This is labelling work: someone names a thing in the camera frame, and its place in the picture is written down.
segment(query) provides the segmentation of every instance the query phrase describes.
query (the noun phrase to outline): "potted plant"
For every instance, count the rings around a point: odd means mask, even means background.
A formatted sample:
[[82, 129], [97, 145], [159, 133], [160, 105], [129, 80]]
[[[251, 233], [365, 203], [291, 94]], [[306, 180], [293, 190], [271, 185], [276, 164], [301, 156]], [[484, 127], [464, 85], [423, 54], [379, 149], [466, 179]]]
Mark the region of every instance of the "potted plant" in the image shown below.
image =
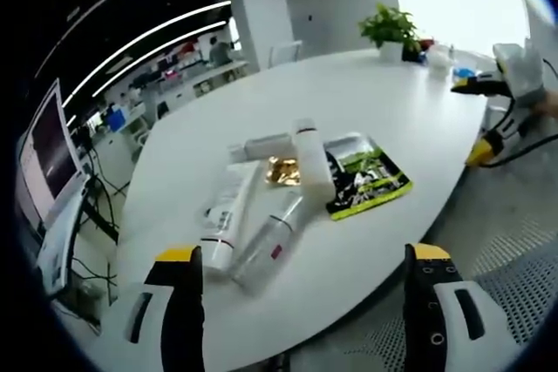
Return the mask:
[[368, 37], [377, 46], [380, 57], [396, 63], [401, 61], [404, 47], [408, 51], [420, 51], [417, 27], [409, 19], [411, 14], [381, 3], [376, 7], [378, 13], [359, 22], [358, 28], [362, 37]]

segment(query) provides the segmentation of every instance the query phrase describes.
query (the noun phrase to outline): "white pillar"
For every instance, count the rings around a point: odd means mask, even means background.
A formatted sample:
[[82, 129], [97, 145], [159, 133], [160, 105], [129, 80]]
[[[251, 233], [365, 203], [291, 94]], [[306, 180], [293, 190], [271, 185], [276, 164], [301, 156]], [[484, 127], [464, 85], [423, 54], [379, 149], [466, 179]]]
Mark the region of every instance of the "white pillar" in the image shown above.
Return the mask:
[[252, 71], [269, 67], [271, 47], [294, 41], [287, 0], [231, 0], [242, 53]]

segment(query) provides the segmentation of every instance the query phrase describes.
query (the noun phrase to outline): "gold foil packet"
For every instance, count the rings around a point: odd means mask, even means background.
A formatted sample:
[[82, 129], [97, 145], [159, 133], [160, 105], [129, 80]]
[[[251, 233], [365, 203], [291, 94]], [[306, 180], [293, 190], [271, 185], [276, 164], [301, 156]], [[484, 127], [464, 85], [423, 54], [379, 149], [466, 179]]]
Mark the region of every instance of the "gold foil packet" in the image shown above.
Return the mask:
[[266, 182], [272, 185], [298, 186], [300, 185], [300, 172], [296, 159], [269, 158]]

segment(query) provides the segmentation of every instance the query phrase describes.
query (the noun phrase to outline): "desk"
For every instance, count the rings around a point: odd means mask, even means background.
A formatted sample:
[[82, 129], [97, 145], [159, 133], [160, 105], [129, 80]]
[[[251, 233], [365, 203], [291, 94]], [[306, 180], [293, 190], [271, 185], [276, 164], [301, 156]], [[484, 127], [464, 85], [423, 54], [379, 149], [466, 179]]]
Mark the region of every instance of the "desk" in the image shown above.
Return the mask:
[[[228, 145], [311, 117], [324, 140], [370, 135], [414, 187], [338, 222], [323, 211], [258, 297], [206, 278], [206, 369], [243, 367], [319, 333], [399, 266], [405, 243], [424, 237], [456, 186], [487, 100], [451, 93], [450, 86], [449, 78], [433, 78], [416, 64], [382, 64], [374, 51], [353, 51], [262, 71], [180, 108], [153, 128], [133, 174], [116, 260], [122, 290], [143, 281], [166, 248], [199, 239], [201, 206], [226, 165]], [[250, 201], [237, 248], [276, 195]]]

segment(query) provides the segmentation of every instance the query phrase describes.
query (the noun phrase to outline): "office chair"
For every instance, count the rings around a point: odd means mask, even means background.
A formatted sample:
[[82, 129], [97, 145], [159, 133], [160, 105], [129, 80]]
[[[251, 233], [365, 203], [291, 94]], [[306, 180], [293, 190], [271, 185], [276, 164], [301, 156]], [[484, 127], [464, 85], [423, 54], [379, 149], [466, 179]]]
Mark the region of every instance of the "office chair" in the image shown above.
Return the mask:
[[279, 44], [271, 47], [269, 52], [269, 67], [277, 67], [281, 64], [293, 63], [298, 60], [298, 55], [303, 46], [302, 41]]

